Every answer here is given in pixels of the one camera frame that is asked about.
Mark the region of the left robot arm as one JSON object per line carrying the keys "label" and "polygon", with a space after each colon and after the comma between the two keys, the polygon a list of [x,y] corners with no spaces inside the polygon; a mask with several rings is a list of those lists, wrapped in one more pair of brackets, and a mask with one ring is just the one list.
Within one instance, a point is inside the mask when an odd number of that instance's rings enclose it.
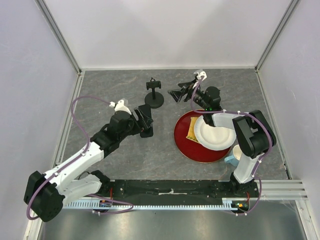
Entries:
{"label": "left robot arm", "polygon": [[63,207],[82,197],[97,194],[106,196],[110,191],[109,178],[96,170],[82,179],[76,179],[90,166],[117,150],[128,136],[153,136],[151,107],[140,105],[134,113],[118,102],[109,123],[95,133],[86,145],[62,164],[40,173],[33,172],[27,182],[24,202],[29,220],[43,222],[55,218]]}

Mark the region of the black phone stand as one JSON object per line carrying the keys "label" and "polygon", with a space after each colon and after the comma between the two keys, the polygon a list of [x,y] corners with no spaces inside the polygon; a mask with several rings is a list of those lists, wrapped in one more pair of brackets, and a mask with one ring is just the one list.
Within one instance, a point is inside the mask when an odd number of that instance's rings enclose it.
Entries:
{"label": "black phone stand", "polygon": [[149,105],[152,109],[160,108],[164,104],[164,96],[160,92],[157,92],[156,88],[162,88],[161,81],[155,80],[152,77],[150,81],[146,82],[146,89],[151,89],[151,92],[144,98],[145,104]]}

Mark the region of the black smartphone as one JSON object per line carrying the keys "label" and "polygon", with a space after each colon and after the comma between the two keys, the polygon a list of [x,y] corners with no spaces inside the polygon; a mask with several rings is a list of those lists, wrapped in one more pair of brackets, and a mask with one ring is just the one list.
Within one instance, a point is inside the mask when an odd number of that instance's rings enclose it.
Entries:
{"label": "black smartphone", "polygon": [[140,132],[140,137],[141,138],[150,138],[154,135],[153,131],[153,125],[151,124],[149,128],[144,129],[142,132]]}

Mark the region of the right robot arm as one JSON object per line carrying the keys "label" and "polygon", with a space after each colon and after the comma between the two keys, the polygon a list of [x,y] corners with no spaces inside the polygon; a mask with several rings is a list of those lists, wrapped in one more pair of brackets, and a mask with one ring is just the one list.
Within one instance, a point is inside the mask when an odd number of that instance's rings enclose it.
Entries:
{"label": "right robot arm", "polygon": [[255,194],[255,174],[263,157],[277,143],[274,132],[260,110],[230,112],[221,107],[220,90],[209,86],[200,89],[199,82],[180,83],[169,90],[176,103],[190,101],[201,109],[185,113],[174,127],[174,141],[187,158],[216,162],[231,152],[227,163],[235,166],[230,180],[218,187],[235,197]]}

